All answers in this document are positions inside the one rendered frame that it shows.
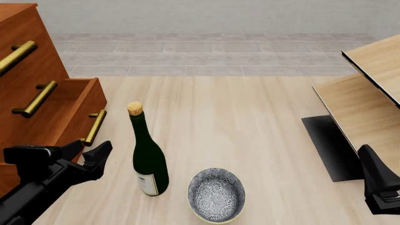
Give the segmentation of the pale wooden shelf black base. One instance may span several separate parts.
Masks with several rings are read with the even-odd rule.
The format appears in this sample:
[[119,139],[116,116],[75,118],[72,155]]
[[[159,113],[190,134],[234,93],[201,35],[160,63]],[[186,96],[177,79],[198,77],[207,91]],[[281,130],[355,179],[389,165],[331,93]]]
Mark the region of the pale wooden shelf black base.
[[302,123],[332,181],[363,178],[365,144],[400,176],[400,34],[342,56],[357,72],[313,86],[328,114]]

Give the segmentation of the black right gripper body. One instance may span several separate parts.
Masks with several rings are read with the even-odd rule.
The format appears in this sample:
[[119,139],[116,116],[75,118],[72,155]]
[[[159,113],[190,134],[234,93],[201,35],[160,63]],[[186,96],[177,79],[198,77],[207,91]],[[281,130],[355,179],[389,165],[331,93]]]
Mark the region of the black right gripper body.
[[365,202],[374,215],[400,215],[400,190],[373,194],[365,189]]

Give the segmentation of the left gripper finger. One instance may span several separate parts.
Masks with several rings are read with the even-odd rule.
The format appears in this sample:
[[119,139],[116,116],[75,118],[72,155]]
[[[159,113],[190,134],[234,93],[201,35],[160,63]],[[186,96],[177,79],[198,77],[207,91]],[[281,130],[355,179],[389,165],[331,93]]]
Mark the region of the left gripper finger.
[[83,142],[78,139],[61,148],[62,159],[76,163],[84,149]]
[[111,141],[105,141],[98,147],[83,153],[84,178],[86,181],[95,181],[104,174],[106,161],[113,149]]

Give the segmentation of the wooden cabinet drawer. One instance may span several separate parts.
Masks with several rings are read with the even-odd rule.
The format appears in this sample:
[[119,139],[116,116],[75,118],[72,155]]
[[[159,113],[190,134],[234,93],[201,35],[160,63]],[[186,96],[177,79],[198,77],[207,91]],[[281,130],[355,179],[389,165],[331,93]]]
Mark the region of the wooden cabinet drawer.
[[[63,80],[37,110],[41,115],[36,130],[17,146],[64,146],[85,138],[95,120],[89,114],[105,109],[106,104],[98,78]],[[0,197],[20,182],[16,166],[4,162],[4,148],[0,149]]]
[[22,144],[36,130],[38,111],[25,118],[13,114],[15,108],[25,108],[40,93],[38,84],[61,82],[69,78],[60,59],[41,60],[29,56],[0,77],[0,149]]
[[60,59],[36,7],[36,3],[0,3],[0,60],[12,53],[12,45],[27,41],[37,44],[27,57]]

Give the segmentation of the grey patterned bowl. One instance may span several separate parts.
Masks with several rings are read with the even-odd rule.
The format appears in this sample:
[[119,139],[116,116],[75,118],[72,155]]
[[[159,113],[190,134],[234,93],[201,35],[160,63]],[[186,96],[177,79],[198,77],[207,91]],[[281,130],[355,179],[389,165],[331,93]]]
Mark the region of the grey patterned bowl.
[[198,172],[187,188],[187,201],[193,213],[210,224],[235,220],[245,206],[246,193],[240,179],[223,168]]

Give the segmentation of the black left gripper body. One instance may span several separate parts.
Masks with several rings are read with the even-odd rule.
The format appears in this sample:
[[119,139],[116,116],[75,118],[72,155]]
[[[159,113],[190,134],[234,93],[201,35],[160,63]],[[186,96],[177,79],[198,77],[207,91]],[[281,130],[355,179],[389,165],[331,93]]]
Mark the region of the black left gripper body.
[[85,161],[83,165],[60,159],[49,166],[48,187],[71,187],[99,179],[99,163]]

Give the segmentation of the dark green corked wine bottle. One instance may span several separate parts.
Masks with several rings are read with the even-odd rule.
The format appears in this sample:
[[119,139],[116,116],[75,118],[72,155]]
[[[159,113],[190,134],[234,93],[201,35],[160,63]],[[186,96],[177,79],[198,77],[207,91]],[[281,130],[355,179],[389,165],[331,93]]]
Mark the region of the dark green corked wine bottle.
[[144,194],[158,196],[164,193],[169,186],[165,155],[151,138],[143,105],[137,101],[131,102],[127,105],[127,111],[136,141],[132,164],[138,183]]

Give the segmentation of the wooden cabinet with drawers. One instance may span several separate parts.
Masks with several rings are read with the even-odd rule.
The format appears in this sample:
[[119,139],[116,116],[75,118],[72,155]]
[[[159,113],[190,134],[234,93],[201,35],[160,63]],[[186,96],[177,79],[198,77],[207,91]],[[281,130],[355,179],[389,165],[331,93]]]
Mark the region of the wooden cabinet with drawers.
[[0,198],[20,178],[4,161],[10,146],[79,141],[76,162],[106,117],[98,78],[69,77],[34,3],[0,3]]

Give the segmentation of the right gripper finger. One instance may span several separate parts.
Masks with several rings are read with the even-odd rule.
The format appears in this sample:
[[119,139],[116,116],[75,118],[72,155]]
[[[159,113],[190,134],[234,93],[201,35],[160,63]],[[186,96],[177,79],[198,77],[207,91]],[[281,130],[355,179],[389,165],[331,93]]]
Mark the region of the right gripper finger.
[[395,174],[367,144],[357,151],[364,174],[364,195],[383,199],[400,198],[400,176]]

